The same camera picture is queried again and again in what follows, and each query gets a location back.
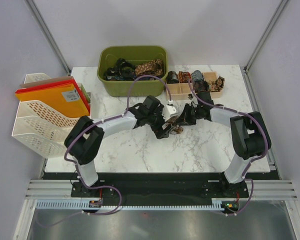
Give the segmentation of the brown cat pattern tie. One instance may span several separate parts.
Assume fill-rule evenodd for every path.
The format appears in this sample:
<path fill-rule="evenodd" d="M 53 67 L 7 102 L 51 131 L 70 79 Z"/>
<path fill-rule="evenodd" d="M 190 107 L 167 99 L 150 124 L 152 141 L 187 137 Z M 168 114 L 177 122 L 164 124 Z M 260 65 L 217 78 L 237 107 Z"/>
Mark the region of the brown cat pattern tie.
<path fill-rule="evenodd" d="M 176 124 L 177 118 L 177 116 L 173 116 L 168 121 L 166 121 L 167 125 L 172 125 L 172 129 L 169 132 L 170 135 L 179 135 L 184 131 L 184 129 L 180 125 Z"/>

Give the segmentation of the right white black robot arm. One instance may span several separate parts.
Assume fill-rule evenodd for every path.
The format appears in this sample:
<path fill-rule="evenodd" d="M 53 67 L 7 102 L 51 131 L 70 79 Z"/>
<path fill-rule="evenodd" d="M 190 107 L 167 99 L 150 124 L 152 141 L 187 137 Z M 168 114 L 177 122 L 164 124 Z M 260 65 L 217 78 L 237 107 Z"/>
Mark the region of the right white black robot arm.
<path fill-rule="evenodd" d="M 194 95 L 197 103 L 184 106 L 181 115 L 175 120 L 178 126 L 193 126 L 197 120 L 207 120 L 229 127 L 231 131 L 234 156 L 224 171 L 225 181 L 219 184 L 219 191 L 225 197 L 237 191 L 237 183 L 244 180 L 251 164 L 262 159 L 272 146 L 265 122 L 260 112 L 244 113 L 214 104 L 207 91 Z"/>

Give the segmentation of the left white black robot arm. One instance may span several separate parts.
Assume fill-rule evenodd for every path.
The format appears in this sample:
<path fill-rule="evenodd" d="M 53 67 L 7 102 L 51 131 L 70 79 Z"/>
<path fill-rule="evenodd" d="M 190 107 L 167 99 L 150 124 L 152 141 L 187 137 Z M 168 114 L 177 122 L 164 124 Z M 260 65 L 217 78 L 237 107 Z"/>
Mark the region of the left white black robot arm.
<path fill-rule="evenodd" d="M 96 196 L 100 191 L 94 159 L 104 138 L 144 125 L 150 126 L 157 139 L 167 138 L 172 125 L 166 125 L 166 122 L 177 114 L 172 100 L 163 105 L 156 97 L 149 95 L 143 102 L 128 106 L 119 115 L 105 119 L 80 117 L 64 141 L 64 159 L 75 164 L 83 183 L 82 191 L 89 197 Z"/>

